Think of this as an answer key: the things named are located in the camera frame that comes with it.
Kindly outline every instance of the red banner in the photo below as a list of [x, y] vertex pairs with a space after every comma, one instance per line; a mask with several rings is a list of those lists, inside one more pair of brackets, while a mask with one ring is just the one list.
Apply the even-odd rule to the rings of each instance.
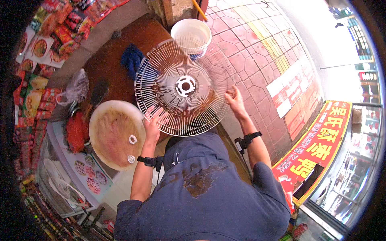
[[300, 206], [318, 185], [334, 160], [351, 117], [352, 103], [326, 101], [318, 117], [294, 147], [272, 167], [286, 193], [293, 193], [316, 164], [324, 167], [312, 187], [298, 200]]

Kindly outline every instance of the wooden counter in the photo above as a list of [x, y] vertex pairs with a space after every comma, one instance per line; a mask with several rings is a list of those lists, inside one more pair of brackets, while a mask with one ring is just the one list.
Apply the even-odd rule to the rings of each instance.
[[[100, 78], [110, 82], [108, 94], [103, 101], [123, 100], [135, 104], [134, 80], [127, 75], [126, 67], [120, 64], [123, 52], [135, 44], [146, 55], [160, 42], [170, 39], [170, 34], [150, 14], [145, 14], [122, 30], [122, 37], [110, 39], [84, 65], [90, 81], [87, 99], [81, 104], [83, 110], [90, 102], [91, 92]], [[160, 141], [168, 135], [161, 133]]]

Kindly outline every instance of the fan grille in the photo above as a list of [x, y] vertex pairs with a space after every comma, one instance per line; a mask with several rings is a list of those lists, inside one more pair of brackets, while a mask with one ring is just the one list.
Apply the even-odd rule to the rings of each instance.
[[174, 136], [201, 134], [217, 125], [228, 111], [224, 93], [233, 83], [230, 62], [222, 52], [192, 60], [173, 39], [147, 54], [135, 78], [138, 107], [152, 116], [164, 108], [169, 121], [160, 131]]

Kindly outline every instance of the blue cloth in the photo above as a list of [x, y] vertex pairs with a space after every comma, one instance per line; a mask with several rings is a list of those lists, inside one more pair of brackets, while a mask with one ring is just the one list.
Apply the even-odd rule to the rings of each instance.
[[253, 185], [240, 179], [220, 137], [186, 137], [165, 154], [166, 173], [142, 203], [118, 204], [116, 240], [278, 240], [290, 211], [264, 163]]
[[129, 47], [126, 48], [125, 52], [123, 52], [121, 65], [127, 68], [127, 75], [132, 80], [135, 80], [138, 68], [144, 57], [143, 53], [134, 44], [130, 44]]

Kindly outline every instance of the wrist strap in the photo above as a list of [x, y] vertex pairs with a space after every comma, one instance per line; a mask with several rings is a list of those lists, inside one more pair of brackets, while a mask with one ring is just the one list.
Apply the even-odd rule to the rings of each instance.
[[235, 143], [240, 154], [244, 154], [244, 150], [247, 149], [249, 144], [252, 142], [252, 139], [260, 136], [262, 136], [261, 132], [257, 131], [255, 133], [245, 135], [244, 139], [241, 139], [240, 137], [235, 139]]
[[164, 157], [157, 156], [156, 158], [150, 158], [150, 157], [139, 156], [137, 158], [137, 161], [143, 162], [147, 167], [156, 167], [156, 171], [159, 172], [161, 170]]

